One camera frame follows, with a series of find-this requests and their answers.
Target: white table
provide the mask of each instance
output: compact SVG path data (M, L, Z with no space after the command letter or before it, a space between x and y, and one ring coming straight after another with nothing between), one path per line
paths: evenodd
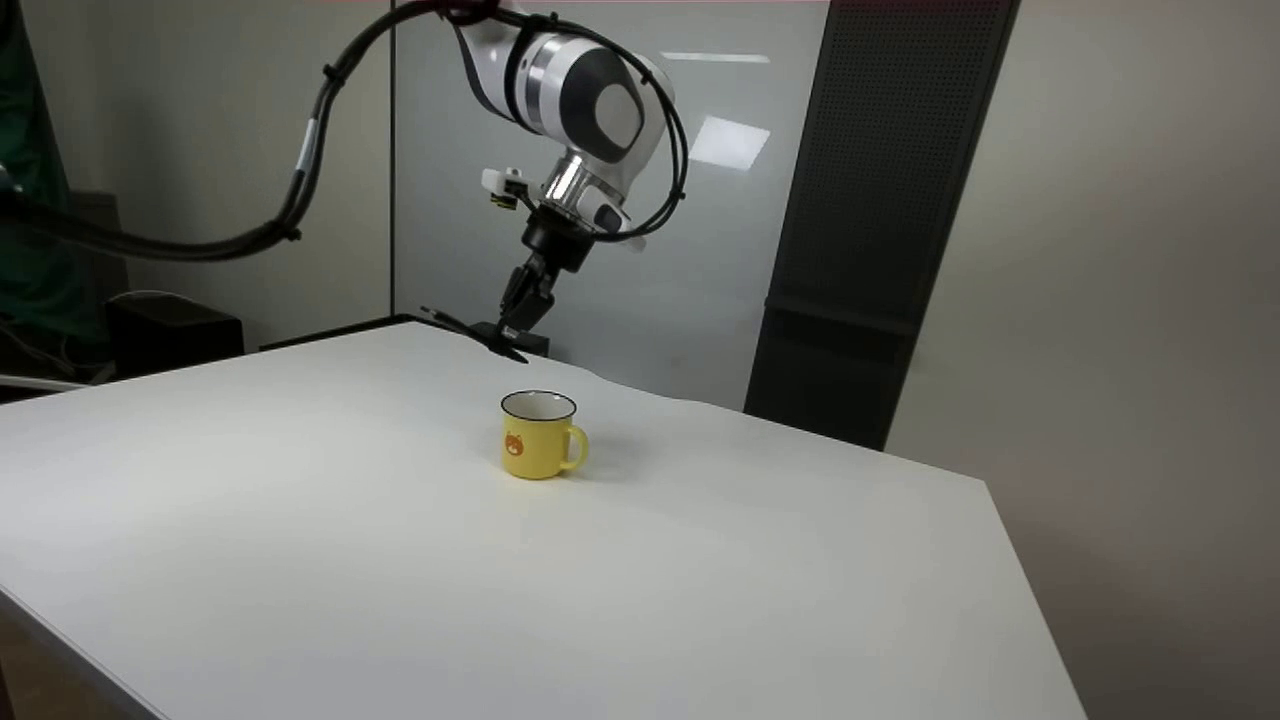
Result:
M5 407L0 591L173 720L1085 716L984 485L415 325Z

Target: wall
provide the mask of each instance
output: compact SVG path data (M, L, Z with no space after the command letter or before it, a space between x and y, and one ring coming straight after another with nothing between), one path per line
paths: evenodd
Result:
M733 120L770 133L762 155L701 150L683 211L644 251L596 249L541 325L558 356L601 375L740 407L752 375L764 290L791 193L804 107L827 0L536 0L655 60L689 141ZM524 262L524 215L497 211L479 167L543 178L558 147L479 110L456 40L420 23L398 46L398 296L493 321L509 271ZM668 164L655 158L632 208L652 208Z
M1098 720L1280 716L1276 26L1023 0L891 433L991 479Z
M228 235L273 215L322 67L389 0L30 0L78 189L118 193L123 228ZM138 262L145 289L249 321L253 339L389 313L389 42L342 96L310 238L219 268Z

